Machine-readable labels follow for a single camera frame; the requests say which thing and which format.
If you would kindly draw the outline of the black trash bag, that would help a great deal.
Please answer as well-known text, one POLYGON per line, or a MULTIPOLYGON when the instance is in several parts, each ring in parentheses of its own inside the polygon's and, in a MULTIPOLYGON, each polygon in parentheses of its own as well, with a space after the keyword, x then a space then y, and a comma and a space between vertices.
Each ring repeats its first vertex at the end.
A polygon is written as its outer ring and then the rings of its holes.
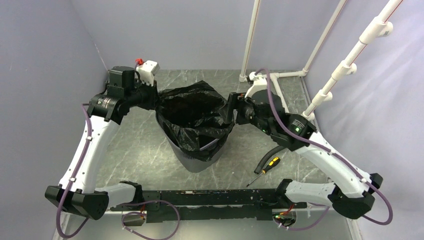
POLYGON ((184 152, 197 152, 207 140, 231 133, 234 121, 225 123, 219 110, 225 98, 205 81, 159 92, 155 109, 170 137, 184 152))

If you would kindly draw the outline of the grey mesh trash bin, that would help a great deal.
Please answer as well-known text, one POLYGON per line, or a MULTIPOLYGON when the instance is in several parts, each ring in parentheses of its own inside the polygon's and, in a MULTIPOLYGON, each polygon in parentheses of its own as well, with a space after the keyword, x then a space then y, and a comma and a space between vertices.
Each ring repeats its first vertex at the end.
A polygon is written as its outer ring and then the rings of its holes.
POLYGON ((223 155, 229 135, 225 137, 216 138, 213 140, 207 140, 199 151, 184 152, 177 144, 175 140, 171 139, 171 134, 168 128, 165 126, 163 120, 159 119, 159 114, 155 114, 155 119, 160 126, 162 132, 165 134, 166 140, 168 141, 171 149, 179 160, 179 162, 191 173, 199 173, 210 167, 212 164, 217 162, 223 155))

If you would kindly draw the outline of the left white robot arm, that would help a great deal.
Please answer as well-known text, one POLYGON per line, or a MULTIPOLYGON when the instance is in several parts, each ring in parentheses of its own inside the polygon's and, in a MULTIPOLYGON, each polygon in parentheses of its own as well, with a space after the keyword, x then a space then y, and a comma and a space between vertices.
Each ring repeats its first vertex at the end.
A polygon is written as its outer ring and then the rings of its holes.
POLYGON ((154 110, 159 101, 154 76, 160 67, 146 61, 137 67, 115 66, 108 72, 106 91, 92 97, 83 110, 84 132, 58 185, 48 186, 45 198, 60 212, 98 220, 108 208, 125 204, 131 210, 144 203, 141 185, 129 181, 97 188, 101 161, 121 122, 130 109, 154 110))

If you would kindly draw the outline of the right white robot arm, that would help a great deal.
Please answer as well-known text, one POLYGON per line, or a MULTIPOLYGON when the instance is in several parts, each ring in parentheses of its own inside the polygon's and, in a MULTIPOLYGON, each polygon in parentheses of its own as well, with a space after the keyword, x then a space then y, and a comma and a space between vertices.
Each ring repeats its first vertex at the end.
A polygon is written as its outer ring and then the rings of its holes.
POLYGON ((344 163, 340 154, 324 139, 316 127, 299 114, 286 113, 276 108, 272 112, 266 90, 253 97, 231 92, 223 109, 226 121, 236 110, 236 124, 251 124, 285 150, 294 152, 313 163, 330 177, 330 183, 304 183, 283 179, 275 190, 276 203, 287 208, 294 203, 308 202, 332 207, 340 215, 358 219, 368 213, 375 202, 373 193, 379 189, 383 178, 378 173, 369 174, 344 163))

